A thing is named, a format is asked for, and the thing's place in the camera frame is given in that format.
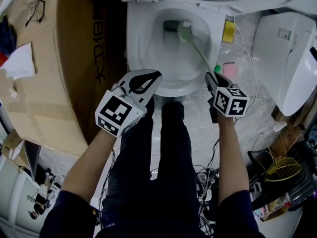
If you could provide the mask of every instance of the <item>toilet bowl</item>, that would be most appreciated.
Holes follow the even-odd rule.
[[[215,67],[225,15],[176,1],[128,5],[127,59],[130,70],[151,68],[162,73],[157,95],[187,95],[204,85],[206,66],[189,44],[176,32],[163,28],[166,20],[190,20],[194,42]]]
[[[194,42],[215,67],[225,17],[285,6],[291,0],[122,0],[127,11],[129,70],[154,69],[162,73],[157,95],[177,97],[205,85],[206,66],[196,50],[165,31],[166,20],[192,22]]]

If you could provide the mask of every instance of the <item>red object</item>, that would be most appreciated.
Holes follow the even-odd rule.
[[[8,58],[6,57],[6,55],[4,55],[0,52],[0,66],[2,66],[4,64],[4,62],[7,60],[8,60]]]

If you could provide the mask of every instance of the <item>navy sleeve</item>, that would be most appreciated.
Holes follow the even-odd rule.
[[[80,196],[62,190],[44,221],[40,237],[92,238],[95,224],[96,218],[90,205]]]
[[[254,218],[250,193],[239,191],[224,199],[218,210],[215,237],[264,237]]]

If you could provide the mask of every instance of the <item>white paper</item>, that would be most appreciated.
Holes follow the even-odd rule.
[[[11,97],[13,97],[13,98],[15,98],[18,95],[18,93],[16,92],[16,90],[13,87],[9,88],[9,92],[11,94]]]
[[[11,160],[12,160],[12,154],[13,154],[13,150],[10,149],[10,150],[9,150],[9,159],[11,159]]]
[[[19,153],[21,152],[23,143],[24,143],[24,140],[22,140],[22,141],[17,145],[17,147],[15,147],[15,148],[13,149],[12,158],[11,158],[12,160],[14,160],[14,159],[16,158],[16,156],[18,156]]]
[[[17,48],[0,69],[5,69],[6,77],[12,77],[13,80],[34,76],[35,68],[32,60],[31,43]]]

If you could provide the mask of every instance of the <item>white wire cord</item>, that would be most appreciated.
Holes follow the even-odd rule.
[[[235,17],[233,17],[233,23],[236,25],[237,30],[238,30],[238,32],[239,32],[239,35],[240,35],[240,37],[241,37],[241,41],[242,41],[243,48],[244,48],[244,50],[245,50],[245,51],[247,52],[247,54],[248,54],[249,61],[250,61],[250,65],[251,65],[251,69],[252,69],[252,71],[253,71],[253,73],[254,73],[254,77],[256,78],[256,83],[257,83],[256,95],[255,95],[255,97],[254,97],[254,99],[253,99],[251,105],[249,105],[249,107],[248,107],[248,109],[247,109],[247,111],[246,111],[246,113],[247,113],[247,112],[249,111],[249,109],[253,106],[253,104],[255,103],[256,99],[257,99],[258,91],[259,91],[259,84],[258,84],[258,78],[257,78],[256,71],[255,71],[254,68],[253,68],[253,64],[252,64],[252,59],[251,59],[250,53],[249,53],[249,51],[248,51],[247,48],[246,48],[246,45],[245,45],[245,43],[244,43],[244,39],[243,39],[242,33],[241,33],[241,31],[240,31],[240,28],[239,28],[239,26],[237,25],[237,23],[236,23],[236,21],[235,21]]]
[[[243,151],[246,147],[248,147],[248,145],[250,145],[254,140],[257,140],[259,137],[262,137],[263,135],[266,135],[270,132],[274,131],[274,129],[271,129],[265,133],[261,133],[259,136],[255,137],[254,139],[252,139],[247,145],[245,145],[240,151]]]

